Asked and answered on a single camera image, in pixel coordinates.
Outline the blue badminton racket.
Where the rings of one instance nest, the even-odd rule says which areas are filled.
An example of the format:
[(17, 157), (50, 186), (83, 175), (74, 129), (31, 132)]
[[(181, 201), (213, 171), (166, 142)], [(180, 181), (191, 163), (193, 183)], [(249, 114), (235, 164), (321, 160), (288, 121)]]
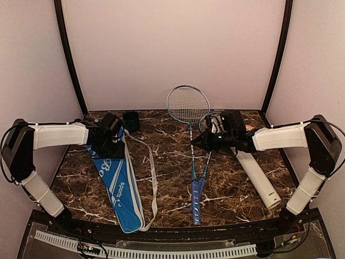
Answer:
[[(204, 93), (190, 85), (180, 85), (171, 90), (167, 96), (167, 109), (175, 120), (189, 126), (189, 136), (192, 140), (192, 126), (198, 124), (210, 113), (210, 104)], [(195, 226), (201, 224), (201, 208), (199, 201), (199, 187), (195, 169), (194, 146), (190, 145), (192, 159), (191, 177), (191, 212), (192, 223)]]
[[(219, 120), (221, 120), (220, 113), (221, 113), (221, 111), (214, 111), (214, 112), (210, 113), (210, 115), (216, 115), (219, 117)], [(199, 129), (201, 130), (201, 132), (205, 131), (205, 117), (203, 117), (203, 119), (199, 122)], [(210, 151), (208, 153), (208, 156), (207, 156), (208, 159), (207, 159), (207, 162), (205, 164), (204, 172), (198, 180), (198, 191), (197, 191), (198, 199), (197, 199), (197, 201), (199, 202), (199, 208), (198, 208), (199, 209), (198, 210), (199, 216), (201, 216), (201, 198), (202, 198), (202, 193), (203, 193), (205, 182), (206, 182), (206, 177), (207, 177), (207, 172), (208, 172), (208, 167), (209, 167), (209, 162), (210, 162), (211, 156), (212, 156), (212, 151)]]

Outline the white shuttlecock tube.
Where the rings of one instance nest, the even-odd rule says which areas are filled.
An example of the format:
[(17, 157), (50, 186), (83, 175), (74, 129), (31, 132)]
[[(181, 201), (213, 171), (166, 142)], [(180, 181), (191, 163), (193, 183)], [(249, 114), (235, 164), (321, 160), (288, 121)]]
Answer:
[(273, 209), (276, 207), (281, 202), (281, 198), (253, 155), (239, 151), (236, 158), (254, 185), (266, 208)]

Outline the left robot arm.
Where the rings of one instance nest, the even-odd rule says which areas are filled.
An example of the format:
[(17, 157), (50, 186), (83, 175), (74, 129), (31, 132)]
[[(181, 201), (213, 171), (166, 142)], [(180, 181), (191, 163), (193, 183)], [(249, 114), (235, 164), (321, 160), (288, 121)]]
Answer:
[(95, 122), (75, 119), (38, 123), (16, 119), (1, 140), (1, 166), (8, 168), (9, 182), (20, 185), (33, 202), (56, 219), (57, 229), (64, 235), (72, 235), (76, 223), (69, 218), (71, 212), (38, 174), (33, 154), (44, 148), (87, 145), (98, 159), (123, 159), (122, 129), (122, 120), (112, 113)]

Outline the blue racket bag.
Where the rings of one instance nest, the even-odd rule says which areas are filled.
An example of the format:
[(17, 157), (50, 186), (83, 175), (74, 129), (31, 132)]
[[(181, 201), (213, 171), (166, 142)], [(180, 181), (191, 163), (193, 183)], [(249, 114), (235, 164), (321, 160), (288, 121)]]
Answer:
[(125, 144), (125, 157), (123, 159), (103, 159), (92, 150), (90, 145), (87, 146), (87, 150), (106, 186), (109, 200), (122, 231), (126, 234), (147, 231), (153, 224), (158, 212), (156, 201), (158, 187), (152, 150), (149, 149), (153, 218), (149, 223), (145, 223), (141, 197), (127, 144)]

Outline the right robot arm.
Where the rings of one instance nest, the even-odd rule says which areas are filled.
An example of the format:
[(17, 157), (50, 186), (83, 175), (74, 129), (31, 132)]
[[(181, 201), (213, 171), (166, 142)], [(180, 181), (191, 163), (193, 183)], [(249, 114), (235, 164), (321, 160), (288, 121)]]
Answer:
[(334, 132), (337, 126), (318, 114), (302, 122), (248, 130), (237, 110), (223, 111), (219, 117), (222, 131), (213, 132), (211, 121), (205, 117), (206, 129), (192, 139), (191, 144), (215, 152), (226, 148), (234, 148), (238, 153), (297, 147), (309, 150), (308, 170), (286, 203), (285, 209), (289, 213), (275, 223), (278, 233), (287, 234), (296, 225), (294, 215), (300, 214), (325, 182), (341, 168), (337, 164), (342, 151), (342, 142)]

